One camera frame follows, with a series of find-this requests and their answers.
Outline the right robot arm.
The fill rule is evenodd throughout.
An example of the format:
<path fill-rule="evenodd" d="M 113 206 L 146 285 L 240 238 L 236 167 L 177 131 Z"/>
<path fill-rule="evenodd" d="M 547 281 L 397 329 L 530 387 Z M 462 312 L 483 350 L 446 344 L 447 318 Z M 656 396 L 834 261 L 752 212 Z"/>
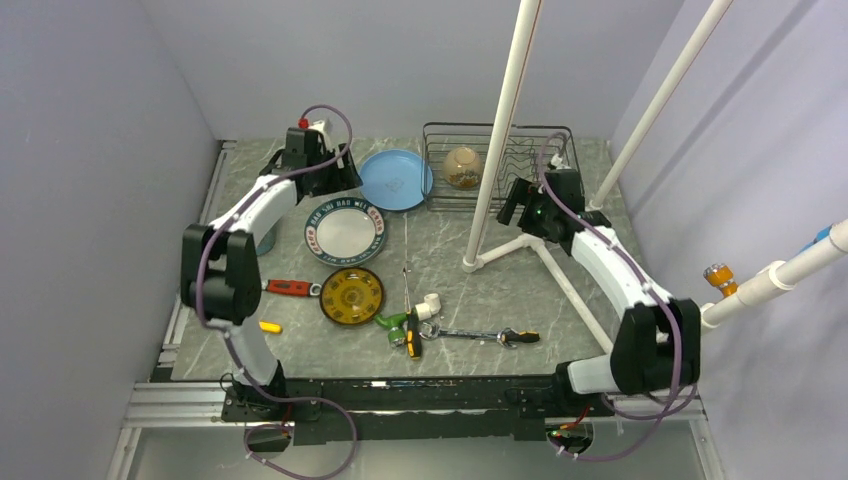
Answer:
<path fill-rule="evenodd" d="M 618 240 L 610 220 L 585 208 L 574 169 L 546 172 L 538 182 L 515 180 L 497 215 L 507 225 L 516 207 L 525 234 L 555 243 L 601 287 L 619 316 L 610 353 L 557 366 L 551 401 L 574 415 L 592 394 L 673 391 L 700 377 L 701 311 L 654 282 Z"/>

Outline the blue plate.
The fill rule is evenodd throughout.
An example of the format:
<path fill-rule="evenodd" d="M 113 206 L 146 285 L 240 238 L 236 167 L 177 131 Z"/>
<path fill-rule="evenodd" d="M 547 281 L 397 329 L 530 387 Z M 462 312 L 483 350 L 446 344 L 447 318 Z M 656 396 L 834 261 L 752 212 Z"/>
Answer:
<path fill-rule="evenodd" d="M 359 167 L 363 197 L 388 211 L 416 208 L 432 190 L 434 175 L 417 153 L 389 149 L 367 158 Z"/>

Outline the blue butterfly mug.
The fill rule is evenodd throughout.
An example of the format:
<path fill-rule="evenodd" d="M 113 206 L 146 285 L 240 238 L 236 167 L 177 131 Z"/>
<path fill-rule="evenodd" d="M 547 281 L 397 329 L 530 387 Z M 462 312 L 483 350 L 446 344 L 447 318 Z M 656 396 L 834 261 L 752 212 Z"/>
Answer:
<path fill-rule="evenodd" d="M 262 239 L 256 245 L 256 254 L 258 256 L 266 255 L 274 248 L 277 241 L 277 231 L 278 227 L 276 224 L 274 224 L 262 237 Z"/>

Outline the white ceramic bowl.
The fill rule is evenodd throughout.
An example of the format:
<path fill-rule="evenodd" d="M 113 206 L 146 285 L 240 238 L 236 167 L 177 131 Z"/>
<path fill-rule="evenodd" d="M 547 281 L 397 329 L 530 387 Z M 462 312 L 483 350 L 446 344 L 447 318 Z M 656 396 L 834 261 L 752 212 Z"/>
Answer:
<path fill-rule="evenodd" d="M 461 146 L 449 151 L 442 162 L 442 177 L 452 187 L 477 187 L 484 171 L 483 160 L 472 148 Z"/>

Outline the white pvc elbow fitting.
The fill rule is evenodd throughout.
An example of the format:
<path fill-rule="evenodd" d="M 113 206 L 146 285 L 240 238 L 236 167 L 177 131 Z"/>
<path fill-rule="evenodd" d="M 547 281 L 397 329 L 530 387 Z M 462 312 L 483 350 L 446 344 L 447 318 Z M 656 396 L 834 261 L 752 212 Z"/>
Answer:
<path fill-rule="evenodd" d="M 440 314 L 442 305 L 440 296 L 436 293 L 427 294 L 423 300 L 413 308 L 414 313 L 420 321 L 426 321 Z"/>

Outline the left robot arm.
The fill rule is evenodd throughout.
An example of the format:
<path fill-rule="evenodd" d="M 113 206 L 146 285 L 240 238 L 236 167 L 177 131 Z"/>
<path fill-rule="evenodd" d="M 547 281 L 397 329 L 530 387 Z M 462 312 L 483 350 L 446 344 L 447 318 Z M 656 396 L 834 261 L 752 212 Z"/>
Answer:
<path fill-rule="evenodd" d="M 256 244 L 304 198 L 360 183 L 349 143 L 334 144 L 327 121 L 301 119 L 227 213 L 183 233 L 181 301 L 204 328 L 219 334 L 235 366 L 235 389 L 252 388 L 247 404 L 261 419 L 279 417 L 288 394 L 282 364 L 256 318 L 262 290 Z"/>

